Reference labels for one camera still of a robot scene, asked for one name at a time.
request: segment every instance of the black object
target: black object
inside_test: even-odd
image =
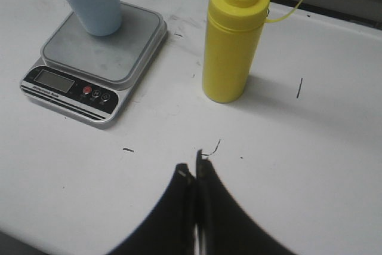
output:
[[[192,255],[196,225],[201,254],[295,255],[241,209],[201,150],[196,180],[186,164],[178,164],[152,212],[109,255]]]

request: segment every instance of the yellow squeeze bottle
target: yellow squeeze bottle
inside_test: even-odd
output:
[[[210,0],[205,39],[203,90],[213,101],[241,96],[270,0]]]

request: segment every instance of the white table surface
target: white table surface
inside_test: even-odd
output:
[[[196,151],[221,139],[210,156],[220,178],[281,243],[381,253],[381,31],[305,11],[266,24],[245,93],[221,105],[201,89],[208,0],[122,1],[161,13],[169,35],[118,122],[99,130],[19,90],[66,1],[0,0],[1,231],[50,254],[104,254],[176,163],[193,171]],[[289,9],[272,4],[272,17]]]

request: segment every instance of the black mark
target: black mark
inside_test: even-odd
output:
[[[127,150],[128,152],[135,152],[134,149],[128,149],[128,148],[123,148],[122,150]]]
[[[221,141],[221,139],[219,139],[219,141],[217,142],[216,148],[215,148],[215,150],[213,152],[211,152],[209,155],[207,155],[205,153],[202,153],[202,155],[203,156],[210,156],[210,155],[213,155],[214,153],[216,153],[217,148],[219,147],[220,141]]]
[[[301,86],[302,86],[302,84],[303,84],[303,79],[301,78],[301,80],[300,80],[300,86],[298,87],[298,91],[297,91],[297,97],[296,97],[296,99],[298,99],[298,97],[300,96],[300,92],[301,92]]]

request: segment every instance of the scale button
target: scale button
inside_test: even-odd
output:
[[[91,93],[91,96],[93,98],[98,98],[100,95],[101,95],[101,91],[100,90],[94,90],[93,93]]]
[[[90,86],[86,86],[82,89],[82,92],[87,95],[91,92],[91,87]]]
[[[104,93],[104,94],[102,95],[102,97],[101,97],[101,100],[104,101],[104,102],[110,100],[110,94],[108,94],[108,93]]]

